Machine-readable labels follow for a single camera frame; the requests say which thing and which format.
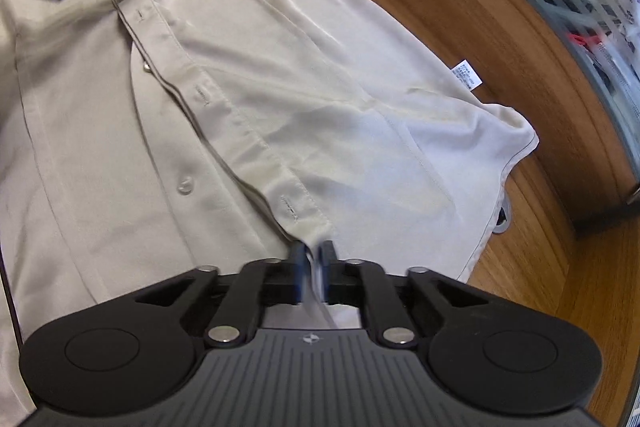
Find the shirt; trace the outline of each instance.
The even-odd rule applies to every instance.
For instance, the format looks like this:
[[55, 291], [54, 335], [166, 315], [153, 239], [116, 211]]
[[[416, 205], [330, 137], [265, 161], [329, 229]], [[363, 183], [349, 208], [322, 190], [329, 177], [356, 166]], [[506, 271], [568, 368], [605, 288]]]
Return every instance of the shirt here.
[[[0, 0], [0, 241], [21, 327], [316, 251], [466, 280], [537, 144], [370, 0]], [[0, 425], [32, 408], [0, 303]]]

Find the shirt button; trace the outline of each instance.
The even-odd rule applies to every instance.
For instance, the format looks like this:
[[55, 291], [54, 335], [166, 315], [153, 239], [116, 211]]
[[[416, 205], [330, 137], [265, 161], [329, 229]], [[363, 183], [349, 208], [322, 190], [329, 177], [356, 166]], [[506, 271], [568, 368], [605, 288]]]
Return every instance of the shirt button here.
[[178, 192], [183, 196], [188, 196], [193, 192], [193, 178], [187, 176], [178, 185]]

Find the care label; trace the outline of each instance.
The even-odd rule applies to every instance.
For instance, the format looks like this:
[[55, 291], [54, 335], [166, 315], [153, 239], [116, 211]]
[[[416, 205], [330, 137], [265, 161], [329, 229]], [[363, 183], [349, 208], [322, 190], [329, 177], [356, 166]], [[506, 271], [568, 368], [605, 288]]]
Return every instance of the care label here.
[[482, 80], [480, 80], [480, 77], [474, 71], [474, 68], [472, 68], [471, 64], [466, 60], [460, 62], [455, 68], [452, 68], [451, 71], [458, 77], [460, 82], [465, 84], [466, 89], [469, 91], [476, 89], [476, 87], [482, 84]]

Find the wooden surface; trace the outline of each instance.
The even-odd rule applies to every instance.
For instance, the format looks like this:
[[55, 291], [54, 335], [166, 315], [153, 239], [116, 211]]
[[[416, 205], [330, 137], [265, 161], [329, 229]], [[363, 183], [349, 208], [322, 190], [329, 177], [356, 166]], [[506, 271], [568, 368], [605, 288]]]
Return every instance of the wooden surface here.
[[513, 224], [470, 283], [586, 329], [605, 359], [591, 412], [616, 427], [640, 346], [640, 220], [575, 239], [570, 219], [617, 206], [636, 183], [589, 81], [529, 0], [374, 1], [447, 65], [469, 60], [484, 81], [474, 93], [538, 132], [507, 182]]
[[590, 412], [616, 427], [640, 352], [640, 219], [578, 241], [557, 315], [600, 346], [604, 373]]
[[617, 206], [636, 183], [587, 78], [529, 0], [374, 0], [447, 65], [466, 58], [484, 102], [520, 111], [572, 219]]
[[469, 284], [554, 315], [575, 251], [574, 230], [535, 156], [506, 183], [513, 222], [492, 235]]

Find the logo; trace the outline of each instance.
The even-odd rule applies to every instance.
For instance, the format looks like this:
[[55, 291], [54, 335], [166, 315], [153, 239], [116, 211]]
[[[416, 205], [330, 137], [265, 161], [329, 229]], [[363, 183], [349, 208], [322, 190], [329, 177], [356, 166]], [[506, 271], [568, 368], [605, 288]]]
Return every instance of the logo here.
[[307, 333], [304, 337], [302, 337], [302, 341], [309, 345], [315, 344], [316, 342], [320, 342], [322, 339], [318, 337], [315, 333]]

